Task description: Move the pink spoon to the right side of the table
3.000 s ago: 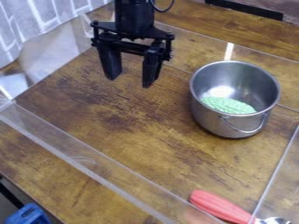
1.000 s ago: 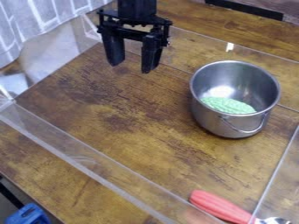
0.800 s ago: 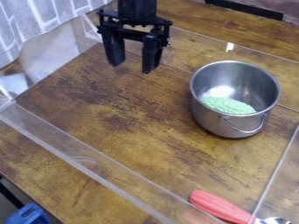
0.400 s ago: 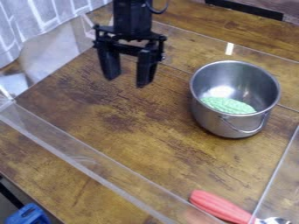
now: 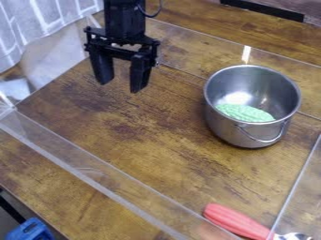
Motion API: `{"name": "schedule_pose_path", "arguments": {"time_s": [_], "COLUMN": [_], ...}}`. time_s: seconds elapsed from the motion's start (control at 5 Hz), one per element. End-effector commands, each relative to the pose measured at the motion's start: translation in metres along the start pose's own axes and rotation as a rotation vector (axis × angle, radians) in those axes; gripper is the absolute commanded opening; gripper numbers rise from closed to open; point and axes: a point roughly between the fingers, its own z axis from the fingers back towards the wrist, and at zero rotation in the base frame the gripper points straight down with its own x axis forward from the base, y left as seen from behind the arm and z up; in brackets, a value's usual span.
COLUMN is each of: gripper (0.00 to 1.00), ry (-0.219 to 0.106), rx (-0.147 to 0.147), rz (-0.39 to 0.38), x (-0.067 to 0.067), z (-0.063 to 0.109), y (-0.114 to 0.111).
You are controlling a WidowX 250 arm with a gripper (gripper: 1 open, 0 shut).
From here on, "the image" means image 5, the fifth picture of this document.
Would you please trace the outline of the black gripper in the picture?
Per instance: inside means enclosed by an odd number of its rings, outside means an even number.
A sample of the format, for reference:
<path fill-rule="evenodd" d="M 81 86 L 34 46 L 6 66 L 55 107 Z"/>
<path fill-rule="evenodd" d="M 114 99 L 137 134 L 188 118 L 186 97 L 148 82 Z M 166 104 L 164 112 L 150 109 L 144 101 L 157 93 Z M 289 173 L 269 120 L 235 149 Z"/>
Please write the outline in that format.
<path fill-rule="evenodd" d="M 107 84 L 114 79 L 113 59 L 132 61 L 130 91 L 138 93 L 148 85 L 152 67 L 156 66 L 161 42 L 146 35 L 146 19 L 154 18 L 146 11 L 146 0 L 103 0 L 105 26 L 87 26 L 86 51 L 97 81 Z"/>

